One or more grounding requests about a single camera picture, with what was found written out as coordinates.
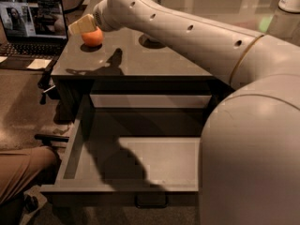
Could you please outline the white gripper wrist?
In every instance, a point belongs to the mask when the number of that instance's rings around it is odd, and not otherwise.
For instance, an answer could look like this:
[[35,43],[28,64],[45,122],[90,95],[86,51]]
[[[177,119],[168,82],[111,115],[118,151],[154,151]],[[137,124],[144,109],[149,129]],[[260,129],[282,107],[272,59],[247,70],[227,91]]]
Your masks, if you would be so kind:
[[81,35],[84,33],[90,33],[94,32],[97,29],[97,26],[104,32],[111,32],[117,30],[117,24],[114,22],[111,15],[109,14],[107,0],[102,0],[94,6],[93,15],[86,14],[82,16],[79,20],[70,24],[68,26],[69,33],[71,35]]

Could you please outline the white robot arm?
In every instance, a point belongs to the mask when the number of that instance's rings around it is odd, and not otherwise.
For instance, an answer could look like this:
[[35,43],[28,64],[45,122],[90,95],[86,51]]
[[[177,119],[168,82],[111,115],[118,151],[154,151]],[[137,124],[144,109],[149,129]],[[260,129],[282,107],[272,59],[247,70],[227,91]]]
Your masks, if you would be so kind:
[[160,2],[102,0],[68,29],[143,32],[233,88],[202,131],[202,225],[300,225],[298,47]]

